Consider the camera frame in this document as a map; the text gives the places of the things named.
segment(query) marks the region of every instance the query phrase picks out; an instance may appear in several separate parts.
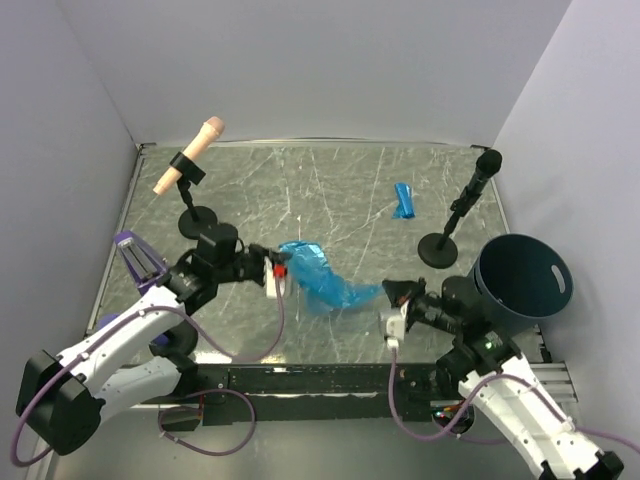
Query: trash bin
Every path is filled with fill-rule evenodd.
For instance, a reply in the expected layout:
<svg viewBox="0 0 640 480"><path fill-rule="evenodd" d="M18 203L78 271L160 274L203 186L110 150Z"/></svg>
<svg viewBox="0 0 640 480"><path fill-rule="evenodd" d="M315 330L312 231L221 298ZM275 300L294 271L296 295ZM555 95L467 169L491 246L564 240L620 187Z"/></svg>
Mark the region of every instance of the trash bin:
<svg viewBox="0 0 640 480"><path fill-rule="evenodd" d="M527 235L489 241L469 275L486 299L487 314L510 335L553 317L573 294L571 272L560 255Z"/></svg>

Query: marble table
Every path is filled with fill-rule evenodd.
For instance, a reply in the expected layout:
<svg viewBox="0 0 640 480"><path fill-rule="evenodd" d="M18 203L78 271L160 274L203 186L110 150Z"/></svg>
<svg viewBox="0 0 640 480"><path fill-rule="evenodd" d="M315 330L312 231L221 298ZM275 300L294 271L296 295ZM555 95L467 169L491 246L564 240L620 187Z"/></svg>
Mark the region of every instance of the marble table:
<svg viewBox="0 0 640 480"><path fill-rule="evenodd" d="M162 197L152 192L178 148L145 146L124 228L144 238L170 262L195 242L177 229L184 211L177 189ZM438 271L417 256L420 238L440 231L449 206L468 182L479 150L403 144L322 143L239 144L210 148L198 160L207 176L193 189L196 205L214 209L221 222L234 224L245 243L276 247L290 240L323 246L333 270L345 279L379 283L384 278L417 279L440 291L444 278L466 274L481 247L505 232L492 188L467 215L454 235L458 262ZM416 217L393 219L396 182L413 188ZM119 257L110 267L98 317L118 313L138 298ZM376 311L388 306L379 297L359 311L313 315L304 294L294 290L285 300L282 340L264 363L386 363L389 354L378 333ZM274 300L252 283L223 285L218 297L195 318L229 351L251 355L272 342L277 327ZM452 337L416 325L401 349L403 362L434 362L451 346ZM530 361L541 361L541 337L531 330L517 337ZM133 363L150 358L141 351ZM228 358L200 339L200 363Z"/></svg>

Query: robotic arm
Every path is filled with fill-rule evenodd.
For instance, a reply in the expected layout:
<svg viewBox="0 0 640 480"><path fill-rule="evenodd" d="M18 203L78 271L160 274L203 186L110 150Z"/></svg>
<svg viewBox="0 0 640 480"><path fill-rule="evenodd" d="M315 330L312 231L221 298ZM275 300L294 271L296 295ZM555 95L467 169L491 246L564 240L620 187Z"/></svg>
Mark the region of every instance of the robotic arm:
<svg viewBox="0 0 640 480"><path fill-rule="evenodd" d="M448 278L441 296L427 294L424 279L385 280L383 286L394 307L380 316L387 345L397 349L415 323L455 334L453 348L436 362L441 388L456 390L480 409L516 448L535 478L619 477L624 467L616 454L603 452L579 431L512 339L486 320L482 296L471 279Z"/></svg>
<svg viewBox="0 0 640 480"><path fill-rule="evenodd" d="M237 230L218 225L106 327L55 357L45 351L33 356L25 366L16 413L53 450L67 455L113 415L155 397L189 393L197 365L185 354L118 369L140 347L215 298L218 285L273 286L273 273L284 270L288 256L254 244L237 252L237 244Z"/></svg>

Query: blue foil packet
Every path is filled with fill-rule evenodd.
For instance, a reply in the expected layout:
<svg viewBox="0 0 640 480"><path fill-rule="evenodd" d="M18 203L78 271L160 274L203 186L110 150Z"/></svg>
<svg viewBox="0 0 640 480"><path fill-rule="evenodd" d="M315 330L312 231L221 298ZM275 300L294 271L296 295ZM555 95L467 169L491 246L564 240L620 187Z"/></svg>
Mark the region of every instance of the blue foil packet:
<svg viewBox="0 0 640 480"><path fill-rule="evenodd" d="M313 314L359 308L384 292L382 285L352 284L335 274L317 243L294 241L283 243L279 248L291 253L287 268L303 290L307 308Z"/></svg>
<svg viewBox="0 0 640 480"><path fill-rule="evenodd" d="M393 212L393 218L413 218L416 216L413 210L413 200L411 199L411 187L406 183L396 183L396 195L398 196L398 207Z"/></svg>

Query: black microphone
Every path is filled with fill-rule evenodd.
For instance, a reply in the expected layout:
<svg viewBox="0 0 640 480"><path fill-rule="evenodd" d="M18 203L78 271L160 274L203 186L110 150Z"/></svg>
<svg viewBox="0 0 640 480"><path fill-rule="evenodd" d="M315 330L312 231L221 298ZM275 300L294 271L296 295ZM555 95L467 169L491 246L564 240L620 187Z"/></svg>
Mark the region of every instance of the black microphone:
<svg viewBox="0 0 640 480"><path fill-rule="evenodd" d="M487 150L478 157L476 170L471 181L462 189L460 196L451 204L451 217L444 226L442 233L425 235L418 244L420 259L433 268L448 268L458 258L458 247L449 237L458 222L476 204L482 190L489 183L491 177L500 171L502 155L497 150Z"/></svg>

